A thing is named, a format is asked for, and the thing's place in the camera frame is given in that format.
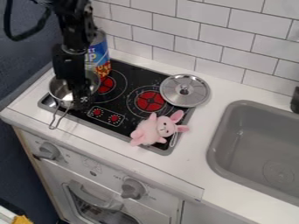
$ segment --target black stovetop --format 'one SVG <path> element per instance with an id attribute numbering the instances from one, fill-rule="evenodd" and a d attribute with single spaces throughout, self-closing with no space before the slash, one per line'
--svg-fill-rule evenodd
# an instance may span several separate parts
<path id="1" fill-rule="evenodd" d="M 120 61 L 111 60 L 112 71 L 108 77 L 101 79 L 101 86 L 95 101 L 88 111 L 69 111 L 67 116 L 75 116 L 86 125 L 106 132 L 112 136 L 129 141 L 129 135 L 141 120 L 147 119 L 151 112 L 158 116 L 170 116 L 182 109 L 185 113 L 180 123 L 187 123 L 193 109 L 170 105 L 159 93 L 159 85 L 168 76 Z M 44 109 L 53 111 L 55 101 L 48 94 L 39 103 Z M 168 150 L 168 142 L 153 146 L 161 151 Z"/>

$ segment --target oven door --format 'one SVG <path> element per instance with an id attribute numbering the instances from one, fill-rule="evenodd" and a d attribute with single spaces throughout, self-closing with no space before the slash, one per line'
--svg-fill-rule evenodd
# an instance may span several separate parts
<path id="1" fill-rule="evenodd" d="M 64 218 L 84 224 L 170 224 L 171 218 L 104 185 L 41 159 L 38 162 Z"/>

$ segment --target subway tile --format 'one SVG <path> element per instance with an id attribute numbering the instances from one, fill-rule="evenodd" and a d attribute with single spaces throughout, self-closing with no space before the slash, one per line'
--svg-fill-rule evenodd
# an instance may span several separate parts
<path id="1" fill-rule="evenodd" d="M 263 12 L 286 18 L 299 18 L 298 0 L 266 1 Z"/>
<path id="2" fill-rule="evenodd" d="M 100 18 L 108 18 L 110 19 L 110 5 L 108 3 L 102 3 L 102 2 L 92 2 L 93 8 L 94 8 L 94 16 L 100 17 Z"/>
<path id="3" fill-rule="evenodd" d="M 299 62 L 299 43 L 257 35 L 253 52 Z"/>
<path id="4" fill-rule="evenodd" d="M 232 10 L 228 27 L 285 39 L 290 24 L 291 20 L 287 18 L 244 10 Z"/>
<path id="5" fill-rule="evenodd" d="M 108 47 L 115 49 L 115 40 L 114 40 L 114 37 L 111 36 L 111 35 L 106 35 L 106 38 L 107 38 Z"/>
<path id="6" fill-rule="evenodd" d="M 132 8 L 175 16 L 176 0 L 131 0 Z"/>
<path id="7" fill-rule="evenodd" d="M 119 4 L 123 6 L 129 7 L 129 0 L 101 0 L 102 2 L 110 3 L 110 4 Z"/>
<path id="8" fill-rule="evenodd" d="M 200 40 L 249 51 L 254 41 L 254 34 L 202 24 L 200 28 Z"/>
<path id="9" fill-rule="evenodd" d="M 177 17 L 211 25 L 226 26 L 229 9 L 206 3 L 177 0 Z"/>
<path id="10" fill-rule="evenodd" d="M 195 66 L 195 57 L 157 47 L 154 47 L 154 60 L 192 71 Z"/>
<path id="11" fill-rule="evenodd" d="M 197 59 L 196 72 L 241 83 L 244 69 L 235 66 L 228 66 L 207 59 Z"/>
<path id="12" fill-rule="evenodd" d="M 174 36 L 170 34 L 133 27 L 133 37 L 135 41 L 144 44 L 173 50 Z"/>
<path id="13" fill-rule="evenodd" d="M 105 31 L 107 34 L 132 39 L 131 26 L 128 24 L 121 24 L 115 21 L 106 20 L 104 18 L 94 18 L 94 23 Z"/>
<path id="14" fill-rule="evenodd" d="M 247 70 L 243 84 L 291 96 L 299 82 Z"/>
<path id="15" fill-rule="evenodd" d="M 222 62 L 237 67 L 244 67 L 266 74 L 272 74 L 275 70 L 277 59 L 269 58 L 251 52 L 243 52 L 225 48 Z"/>
<path id="16" fill-rule="evenodd" d="M 299 64 L 281 59 L 278 62 L 275 75 L 282 78 L 299 81 Z"/>
<path id="17" fill-rule="evenodd" d="M 294 20 L 289 32 L 288 40 L 299 42 L 299 21 Z"/>
<path id="18" fill-rule="evenodd" d="M 263 0 L 205 0 L 208 4 L 218 4 L 247 11 L 261 11 Z"/>
<path id="19" fill-rule="evenodd" d="M 168 32 L 190 39 L 197 39 L 199 23 L 154 14 L 154 30 Z"/>
<path id="20" fill-rule="evenodd" d="M 131 25 L 145 28 L 152 27 L 152 14 L 150 12 L 133 10 L 119 5 L 111 5 L 112 19 Z"/>
<path id="21" fill-rule="evenodd" d="M 152 59 L 152 46 L 140 44 L 134 41 L 130 41 L 124 38 L 115 38 L 115 49 L 134 54 L 147 59 Z"/>
<path id="22" fill-rule="evenodd" d="M 187 53 L 209 60 L 219 61 L 222 46 L 211 45 L 188 38 L 176 37 L 175 51 L 180 53 Z"/>

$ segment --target stainless steel sink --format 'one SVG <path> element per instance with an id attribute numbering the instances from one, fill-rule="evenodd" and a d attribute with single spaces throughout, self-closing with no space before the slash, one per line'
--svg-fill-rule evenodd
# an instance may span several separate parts
<path id="1" fill-rule="evenodd" d="M 299 206 L 299 115 L 253 101 L 233 102 L 207 161 L 225 179 Z"/>

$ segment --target oven knob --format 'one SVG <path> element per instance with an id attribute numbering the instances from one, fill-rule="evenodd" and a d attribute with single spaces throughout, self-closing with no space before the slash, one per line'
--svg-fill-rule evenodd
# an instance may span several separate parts
<path id="1" fill-rule="evenodd" d="M 132 178 L 127 178 L 122 184 L 123 199 L 139 200 L 145 192 L 144 186 Z"/>
<path id="2" fill-rule="evenodd" d="M 50 160 L 55 160 L 60 156 L 60 151 L 57 147 L 51 143 L 43 143 L 39 149 L 38 153 L 34 153 L 37 158 L 46 158 Z"/>

